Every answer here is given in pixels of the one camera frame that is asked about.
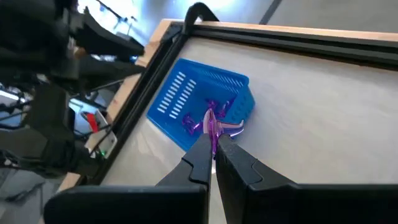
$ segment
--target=table surface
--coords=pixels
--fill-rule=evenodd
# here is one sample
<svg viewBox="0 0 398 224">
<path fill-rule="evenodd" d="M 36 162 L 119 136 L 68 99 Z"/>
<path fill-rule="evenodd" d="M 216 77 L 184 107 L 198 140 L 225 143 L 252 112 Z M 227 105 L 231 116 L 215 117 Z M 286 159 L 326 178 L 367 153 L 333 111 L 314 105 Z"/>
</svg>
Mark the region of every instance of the table surface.
<svg viewBox="0 0 398 224">
<path fill-rule="evenodd" d="M 148 64 L 171 22 L 159 24 L 137 64 Z M 398 41 L 398 34 L 387 33 L 201 24 Z M 238 144 L 277 172 L 300 183 L 398 182 L 395 72 L 199 38 L 190 39 L 179 57 L 250 78 L 256 107 Z M 108 107 L 109 121 L 138 78 L 124 81 Z M 154 185 L 184 154 L 143 115 L 103 184 Z M 60 190 L 74 186 L 78 177 L 68 174 Z M 216 179 L 211 188 L 210 221 L 225 222 Z"/>
</svg>

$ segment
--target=blue plastic basket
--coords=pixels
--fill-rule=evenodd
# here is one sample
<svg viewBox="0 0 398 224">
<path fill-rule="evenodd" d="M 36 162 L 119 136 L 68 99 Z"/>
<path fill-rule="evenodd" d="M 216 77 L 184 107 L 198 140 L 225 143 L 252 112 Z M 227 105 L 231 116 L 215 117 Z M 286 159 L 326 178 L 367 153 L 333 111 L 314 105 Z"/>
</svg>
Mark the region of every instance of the blue plastic basket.
<svg viewBox="0 0 398 224">
<path fill-rule="evenodd" d="M 247 120 L 254 107 L 248 87 L 249 78 L 234 72 L 179 59 L 171 70 L 147 117 L 183 150 L 188 151 L 199 136 L 191 135 L 182 125 L 182 118 L 190 113 L 199 122 L 208 109 L 206 99 L 222 105 L 234 98 L 231 108 L 221 119 L 229 123 Z"/>
</svg>

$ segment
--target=black frame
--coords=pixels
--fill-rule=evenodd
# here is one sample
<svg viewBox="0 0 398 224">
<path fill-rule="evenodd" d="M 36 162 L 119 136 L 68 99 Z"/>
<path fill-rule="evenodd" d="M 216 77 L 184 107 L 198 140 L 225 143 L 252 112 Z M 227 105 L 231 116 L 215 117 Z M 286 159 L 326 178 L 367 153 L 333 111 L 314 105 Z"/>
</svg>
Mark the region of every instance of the black frame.
<svg viewBox="0 0 398 224">
<path fill-rule="evenodd" d="M 269 30 L 198 26 L 194 25 L 197 17 L 200 17 L 203 21 L 218 21 L 204 4 L 196 3 L 188 10 L 185 22 L 171 23 L 146 71 L 141 75 L 114 121 L 113 131 L 116 133 L 118 143 L 108 159 L 99 168 L 98 173 L 90 180 L 81 177 L 77 185 L 99 185 L 102 182 L 179 52 L 191 37 L 249 44 L 293 54 L 387 70 L 398 70 L 398 42 Z"/>
</svg>

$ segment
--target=floor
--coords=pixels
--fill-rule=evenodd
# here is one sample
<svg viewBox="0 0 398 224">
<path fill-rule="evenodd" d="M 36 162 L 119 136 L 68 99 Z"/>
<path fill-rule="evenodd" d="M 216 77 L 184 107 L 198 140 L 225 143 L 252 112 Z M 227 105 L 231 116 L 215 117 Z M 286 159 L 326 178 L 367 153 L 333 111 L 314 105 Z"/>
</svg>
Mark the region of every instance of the floor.
<svg viewBox="0 0 398 224">
<path fill-rule="evenodd" d="M 95 0 L 81 0 L 84 6 Z M 122 16 L 134 16 L 137 21 L 120 23 L 111 14 L 99 13 L 99 5 L 90 3 L 90 12 L 98 22 L 113 32 L 129 33 L 142 45 L 146 45 L 163 18 L 183 19 L 187 9 L 196 0 L 102 0 Z M 202 1 L 223 22 L 258 24 L 271 0 L 204 0 Z M 398 32 L 398 2 L 395 0 L 282 0 L 269 24 L 278 26 L 302 26 L 326 29 L 370 30 Z M 21 207 L 2 213 L 0 223 L 37 223 L 40 217 L 39 201 L 32 197 Z"/>
</svg>

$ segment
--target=red object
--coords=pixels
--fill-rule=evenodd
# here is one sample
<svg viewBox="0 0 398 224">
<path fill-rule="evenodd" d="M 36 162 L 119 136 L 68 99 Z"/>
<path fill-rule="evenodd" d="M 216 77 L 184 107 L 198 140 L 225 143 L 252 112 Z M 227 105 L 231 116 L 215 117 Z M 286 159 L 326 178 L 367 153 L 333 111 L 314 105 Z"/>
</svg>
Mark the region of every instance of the red object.
<svg viewBox="0 0 398 224">
<path fill-rule="evenodd" d="M 95 120 L 95 116 L 92 113 L 87 113 L 86 114 L 87 117 L 87 122 L 90 125 L 90 127 L 92 128 L 94 133 L 98 132 L 98 125 L 97 122 Z"/>
</svg>

